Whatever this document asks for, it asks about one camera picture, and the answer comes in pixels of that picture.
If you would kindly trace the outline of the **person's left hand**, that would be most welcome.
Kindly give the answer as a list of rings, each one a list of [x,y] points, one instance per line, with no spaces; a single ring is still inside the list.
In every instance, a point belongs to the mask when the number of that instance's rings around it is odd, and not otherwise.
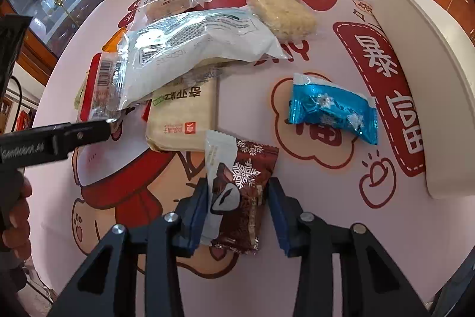
[[[31,195],[31,184],[27,178],[24,178],[23,186],[20,189],[20,197],[9,212],[11,226],[1,235],[5,246],[11,249],[21,261],[25,261],[31,256],[30,208],[26,200]]]

